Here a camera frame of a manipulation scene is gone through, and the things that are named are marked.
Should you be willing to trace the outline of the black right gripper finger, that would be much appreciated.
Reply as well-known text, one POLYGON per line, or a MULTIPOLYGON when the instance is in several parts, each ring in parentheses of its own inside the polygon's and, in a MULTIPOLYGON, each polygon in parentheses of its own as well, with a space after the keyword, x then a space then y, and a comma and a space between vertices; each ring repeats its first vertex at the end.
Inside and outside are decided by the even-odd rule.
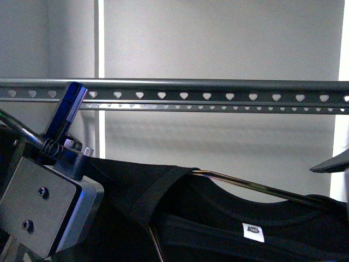
POLYGON ((316 173, 334 173, 344 172, 346 169, 348 169, 348 151, 343 151, 341 154, 310 168, 310 171, 316 173))

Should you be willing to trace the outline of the grey metal gripper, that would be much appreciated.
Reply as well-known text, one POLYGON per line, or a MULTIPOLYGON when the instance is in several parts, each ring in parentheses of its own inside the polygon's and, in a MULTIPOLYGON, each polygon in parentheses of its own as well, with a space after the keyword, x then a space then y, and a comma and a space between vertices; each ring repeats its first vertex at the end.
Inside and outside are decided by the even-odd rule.
POLYGON ((25 142, 1 128, 1 229, 40 258, 83 242, 104 196, 84 176, 72 180, 23 155, 25 142))

